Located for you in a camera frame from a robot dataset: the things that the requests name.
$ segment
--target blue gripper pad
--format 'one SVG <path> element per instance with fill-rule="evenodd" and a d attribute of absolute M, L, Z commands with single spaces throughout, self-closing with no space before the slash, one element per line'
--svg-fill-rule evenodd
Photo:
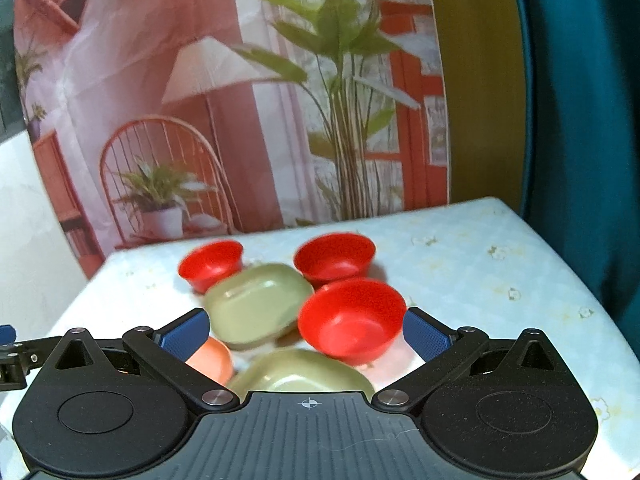
<path fill-rule="evenodd" d="M 191 316 L 160 337 L 158 344 L 169 354 L 185 362 L 209 337 L 209 316 L 204 310 Z"/>
<path fill-rule="evenodd" d="M 404 314 L 402 321 L 404 340 L 425 362 L 449 349 L 455 336 L 455 331 L 436 322 L 440 325 L 439 330 L 427 321 L 428 318 L 430 316 L 413 307 Z"/>
<path fill-rule="evenodd" d="M 0 345 L 15 343 L 15 328 L 11 325 L 0 325 Z"/>

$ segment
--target plant pot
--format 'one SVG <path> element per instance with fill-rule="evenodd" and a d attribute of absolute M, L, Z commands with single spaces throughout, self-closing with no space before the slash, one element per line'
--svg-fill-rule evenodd
<path fill-rule="evenodd" d="M 33 144 L 40 138 L 40 120 L 33 118 L 29 121 L 29 123 L 27 123 L 27 132 L 29 133 L 31 143 Z"/>
<path fill-rule="evenodd" d="M 179 207 L 142 213 L 142 223 L 146 234 L 161 240 L 176 240 L 184 235 L 182 209 Z"/>

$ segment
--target olive green dish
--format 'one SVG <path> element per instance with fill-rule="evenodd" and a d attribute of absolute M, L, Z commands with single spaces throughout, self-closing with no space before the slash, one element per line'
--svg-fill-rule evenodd
<path fill-rule="evenodd" d="M 248 392 L 375 393 L 369 380 L 343 362 L 300 348 L 274 350 L 255 359 L 227 387 L 244 400 Z"/>
<path fill-rule="evenodd" d="M 285 264 L 243 270 L 211 287 L 204 297 L 211 329 L 231 350 L 272 341 L 296 325 L 313 287 Z"/>

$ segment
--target white crosshair marker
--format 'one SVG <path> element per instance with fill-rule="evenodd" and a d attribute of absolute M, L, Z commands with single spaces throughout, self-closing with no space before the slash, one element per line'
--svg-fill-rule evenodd
<path fill-rule="evenodd" d="M 310 410 L 311 408 L 316 407 L 318 404 L 322 404 L 322 402 L 318 402 L 317 400 L 314 400 L 311 397 L 309 397 L 308 399 L 305 399 L 302 402 L 299 402 L 299 404 L 302 404 L 306 409 Z"/>

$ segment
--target large red bowl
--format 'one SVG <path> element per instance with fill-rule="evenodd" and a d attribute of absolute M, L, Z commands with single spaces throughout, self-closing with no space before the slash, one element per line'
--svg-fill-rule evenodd
<path fill-rule="evenodd" d="M 366 276 L 376 245 L 356 233 L 331 233 L 302 245 L 293 264 L 315 288 L 337 280 Z"/>
<path fill-rule="evenodd" d="M 300 335 L 316 350 L 349 365 L 380 357 L 402 330 L 406 304 L 400 293 L 370 278 L 320 288 L 298 314 Z"/>
<path fill-rule="evenodd" d="M 193 290 L 204 294 L 217 282 L 242 270 L 242 244 L 235 240 L 220 240 L 187 254 L 178 266 L 178 274 Z"/>

